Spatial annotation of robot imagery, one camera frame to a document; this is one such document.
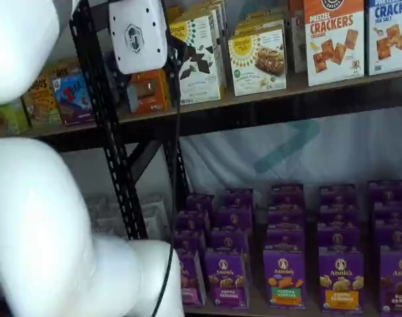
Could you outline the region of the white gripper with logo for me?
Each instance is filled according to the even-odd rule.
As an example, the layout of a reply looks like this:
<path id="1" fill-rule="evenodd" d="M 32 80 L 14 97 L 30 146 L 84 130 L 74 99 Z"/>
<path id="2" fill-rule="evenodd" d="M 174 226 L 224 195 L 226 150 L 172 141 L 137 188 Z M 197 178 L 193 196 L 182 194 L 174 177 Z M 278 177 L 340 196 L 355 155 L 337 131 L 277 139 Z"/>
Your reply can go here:
<path id="1" fill-rule="evenodd" d="M 167 46 L 167 24 L 162 2 L 112 1 L 108 4 L 108 12 L 114 54 L 106 54 L 106 66 L 119 100 L 126 103 L 131 113 L 135 113 L 138 96 L 130 80 L 131 74 L 160 69 L 167 60 L 171 101 L 179 112 L 179 72 L 184 57 L 184 42 L 170 41 Z"/>

